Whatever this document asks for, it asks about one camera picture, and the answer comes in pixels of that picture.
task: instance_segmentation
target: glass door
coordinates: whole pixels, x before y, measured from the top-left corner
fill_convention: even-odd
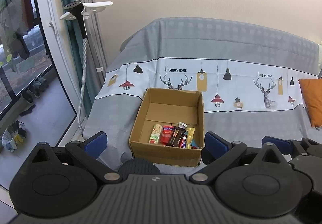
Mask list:
[[[37,0],[0,0],[0,118],[52,66],[36,6]]]
[[[37,0],[0,0],[0,185],[5,189],[38,142],[57,146],[76,122],[50,53],[59,50],[52,43],[55,34],[46,33],[51,48],[45,37],[49,19],[41,19]],[[36,85],[42,85],[39,95],[33,92]],[[32,103],[23,99],[26,94]],[[5,116],[8,111],[15,115]],[[16,142],[16,121],[24,124],[23,142]]]

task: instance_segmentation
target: orange pillow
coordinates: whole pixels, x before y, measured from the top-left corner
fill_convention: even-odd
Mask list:
[[[311,126],[322,126],[322,79],[298,80],[308,108]]]

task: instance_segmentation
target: bed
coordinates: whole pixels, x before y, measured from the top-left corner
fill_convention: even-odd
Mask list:
[[[108,67],[83,132],[108,136],[100,159],[117,170],[132,156],[128,139],[149,87],[198,90],[205,131],[261,147],[268,135],[320,141],[310,125],[298,79],[317,78],[318,44],[258,25],[220,19],[163,18],[123,44]],[[162,173],[190,175],[197,168],[160,165]]]

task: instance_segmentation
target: deer head print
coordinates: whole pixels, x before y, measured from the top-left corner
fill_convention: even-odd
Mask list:
[[[173,87],[173,85],[170,83],[170,79],[169,79],[168,81],[166,81],[166,80],[165,80],[165,76],[166,76],[167,74],[165,74],[165,75],[163,76],[163,78],[161,78],[161,75],[160,75],[160,79],[161,79],[162,83],[163,83],[163,84],[166,84],[166,85],[169,87],[169,89],[175,89],[175,88]],[[189,83],[190,83],[190,81],[192,80],[192,76],[191,76],[191,78],[189,79],[189,78],[187,77],[187,75],[186,75],[186,74],[184,74],[184,75],[186,76],[186,81],[185,81],[185,82],[183,82],[183,80],[181,79],[181,83],[177,86],[176,90],[182,90],[182,87],[183,87],[183,86],[185,86],[185,85],[187,85],[187,84],[189,84]]]
[[[258,79],[256,81],[255,80],[253,80],[253,81],[254,81],[256,87],[259,88],[262,93],[264,93],[264,105],[265,105],[265,107],[268,108],[268,109],[274,109],[274,108],[276,108],[277,107],[276,101],[271,101],[271,100],[268,99],[268,94],[269,94],[269,92],[270,92],[271,89],[274,89],[275,88],[276,82],[274,84],[274,81],[271,79],[271,81],[272,81],[273,84],[272,85],[269,84],[267,90],[265,91],[264,90],[264,87],[262,87],[261,84],[258,85],[258,82],[257,82]]]

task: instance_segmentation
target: window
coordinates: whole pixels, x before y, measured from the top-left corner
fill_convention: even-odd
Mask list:
[[[11,102],[11,98],[0,80],[0,111],[3,111]]]
[[[0,113],[51,65],[37,0],[0,0]]]

